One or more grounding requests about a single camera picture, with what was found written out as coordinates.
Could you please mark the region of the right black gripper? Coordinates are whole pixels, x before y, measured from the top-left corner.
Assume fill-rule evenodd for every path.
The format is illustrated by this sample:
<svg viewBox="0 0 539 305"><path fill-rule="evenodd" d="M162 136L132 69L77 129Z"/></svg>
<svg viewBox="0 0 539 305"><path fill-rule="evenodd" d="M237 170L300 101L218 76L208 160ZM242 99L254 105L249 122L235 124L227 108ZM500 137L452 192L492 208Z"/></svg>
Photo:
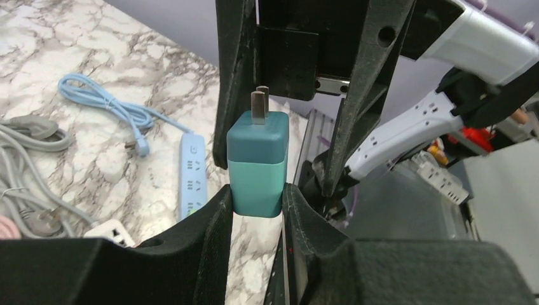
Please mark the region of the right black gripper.
<svg viewBox="0 0 539 305"><path fill-rule="evenodd" d="M414 1L259 1L259 65L272 95L310 101L319 76L350 79L322 169L322 196L333 195L348 158L379 123L372 106L387 92ZM219 99L213 158L228 168L226 135L250 107L256 86L254 1L215 2Z"/></svg>

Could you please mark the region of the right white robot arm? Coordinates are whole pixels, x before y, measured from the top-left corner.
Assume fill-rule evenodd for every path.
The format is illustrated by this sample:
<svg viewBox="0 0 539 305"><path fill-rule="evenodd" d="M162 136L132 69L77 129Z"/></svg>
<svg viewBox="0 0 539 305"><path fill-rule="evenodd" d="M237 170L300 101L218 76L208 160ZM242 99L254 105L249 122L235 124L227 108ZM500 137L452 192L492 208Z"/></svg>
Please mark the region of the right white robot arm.
<svg viewBox="0 0 539 305"><path fill-rule="evenodd" d="M400 56L451 64L434 95L437 120L458 128L497 124L538 91L538 43L471 1L217 1L219 101L216 166L226 134L259 85L310 101L343 94L327 152L313 164L322 196L358 184L400 152L376 140Z"/></svg>

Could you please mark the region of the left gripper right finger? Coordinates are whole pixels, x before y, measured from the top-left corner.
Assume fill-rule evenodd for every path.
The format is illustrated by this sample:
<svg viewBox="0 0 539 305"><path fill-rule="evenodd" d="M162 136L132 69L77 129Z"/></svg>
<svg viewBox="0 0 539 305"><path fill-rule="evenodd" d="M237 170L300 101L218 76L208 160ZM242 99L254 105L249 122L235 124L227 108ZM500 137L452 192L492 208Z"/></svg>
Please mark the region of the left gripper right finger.
<svg viewBox="0 0 539 305"><path fill-rule="evenodd" d="M500 247L477 241L353 239L293 184L265 304L534 304Z"/></svg>

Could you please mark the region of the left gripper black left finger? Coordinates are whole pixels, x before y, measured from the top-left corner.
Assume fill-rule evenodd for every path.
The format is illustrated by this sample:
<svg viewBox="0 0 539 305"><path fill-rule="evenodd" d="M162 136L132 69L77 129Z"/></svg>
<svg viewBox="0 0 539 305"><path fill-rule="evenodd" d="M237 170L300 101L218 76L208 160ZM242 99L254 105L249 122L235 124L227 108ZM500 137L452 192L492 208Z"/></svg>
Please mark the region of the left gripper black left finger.
<svg viewBox="0 0 539 305"><path fill-rule="evenodd" d="M102 238L4 240L1 303L224 304L232 222L224 186L134 248Z"/></svg>

